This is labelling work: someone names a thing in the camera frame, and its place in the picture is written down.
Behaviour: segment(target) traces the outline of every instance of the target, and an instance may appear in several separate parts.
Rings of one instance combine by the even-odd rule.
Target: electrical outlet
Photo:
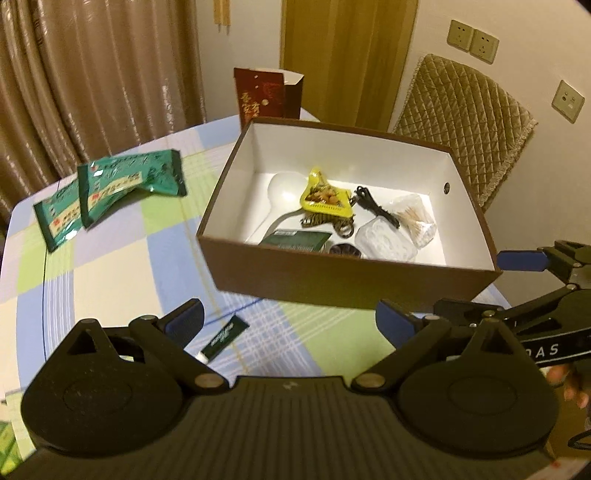
[[[495,59],[496,49],[499,47],[499,39],[484,33],[480,30],[474,30],[470,53],[481,60],[492,63]]]
[[[579,116],[585,103],[585,97],[572,88],[564,80],[560,81],[552,106],[562,113],[572,124]]]
[[[474,29],[470,25],[463,24],[457,20],[452,20],[447,34],[447,43],[454,47],[468,51]]]

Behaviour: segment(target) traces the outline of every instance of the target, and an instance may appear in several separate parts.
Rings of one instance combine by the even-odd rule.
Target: wall
[[[452,18],[499,38],[492,65],[447,45]],[[391,127],[426,53],[487,74],[539,121],[486,213],[496,247],[591,244],[591,15],[576,0],[420,0]],[[574,125],[551,106],[560,79],[588,99]],[[561,284],[547,273],[508,272],[496,285],[517,304]]]
[[[207,120],[238,113],[234,67],[279,68],[281,0],[230,0],[230,27],[213,23],[213,0],[196,0]]]

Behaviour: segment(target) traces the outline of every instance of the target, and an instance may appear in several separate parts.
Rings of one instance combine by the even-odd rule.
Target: hand
[[[590,392],[581,390],[580,377],[572,364],[555,365],[546,373],[546,380],[550,384],[558,384],[564,379],[564,399],[574,400],[579,408],[589,404]]]

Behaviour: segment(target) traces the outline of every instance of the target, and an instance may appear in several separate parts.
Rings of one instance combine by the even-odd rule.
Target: yellow packet
[[[333,187],[318,168],[312,168],[308,186],[300,197],[300,205],[308,212],[351,218],[353,209],[349,204],[350,197],[350,190]]]

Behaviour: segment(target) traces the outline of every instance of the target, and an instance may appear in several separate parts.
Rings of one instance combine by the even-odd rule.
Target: curtain fold
[[[0,217],[205,118],[194,0],[1,0]]]

